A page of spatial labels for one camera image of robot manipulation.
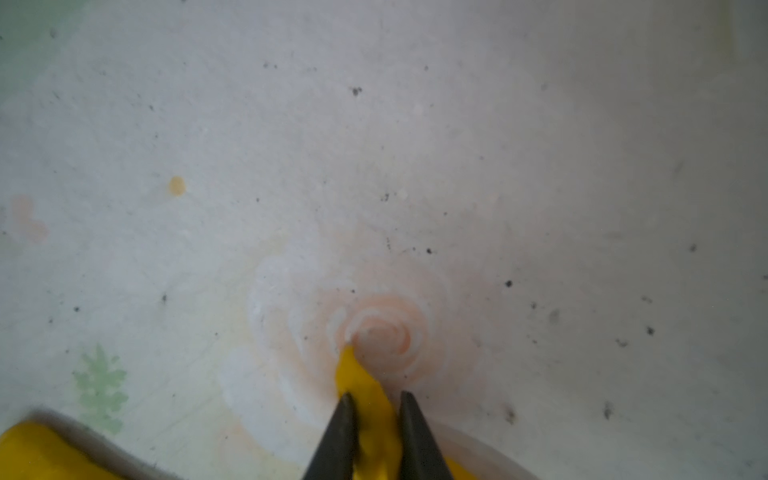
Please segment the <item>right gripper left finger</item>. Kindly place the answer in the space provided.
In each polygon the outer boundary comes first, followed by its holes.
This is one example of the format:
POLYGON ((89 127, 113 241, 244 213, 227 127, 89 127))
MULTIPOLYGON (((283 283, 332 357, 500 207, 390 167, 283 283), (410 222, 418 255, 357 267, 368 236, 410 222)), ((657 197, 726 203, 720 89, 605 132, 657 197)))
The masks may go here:
POLYGON ((352 480, 358 450, 357 413, 350 393, 343 394, 302 477, 303 480, 352 480))

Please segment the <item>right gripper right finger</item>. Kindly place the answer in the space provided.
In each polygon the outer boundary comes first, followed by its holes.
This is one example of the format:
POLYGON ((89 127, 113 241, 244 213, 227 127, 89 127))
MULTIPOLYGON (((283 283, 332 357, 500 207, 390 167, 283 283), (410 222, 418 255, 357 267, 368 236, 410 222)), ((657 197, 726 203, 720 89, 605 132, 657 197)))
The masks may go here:
POLYGON ((409 391, 402 391, 400 396, 399 432, 400 480, 454 479, 415 396, 409 391))

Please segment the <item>yellow t-shirt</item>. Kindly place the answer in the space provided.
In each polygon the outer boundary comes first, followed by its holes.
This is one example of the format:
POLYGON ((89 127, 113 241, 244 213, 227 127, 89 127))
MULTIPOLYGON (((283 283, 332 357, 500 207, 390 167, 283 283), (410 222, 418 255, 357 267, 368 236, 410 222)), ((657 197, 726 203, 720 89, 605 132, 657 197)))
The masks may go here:
MULTIPOLYGON (((389 400, 379 381, 358 362, 352 345, 346 345, 340 353, 335 385, 339 399, 350 393, 356 405, 358 450, 353 479, 399 479, 400 403, 394 405, 389 400)), ((457 461, 444 458, 454 479, 472 478, 472 473, 457 461)), ((27 421, 1 436, 1 476, 4 479, 115 479, 118 475, 52 428, 27 421)))

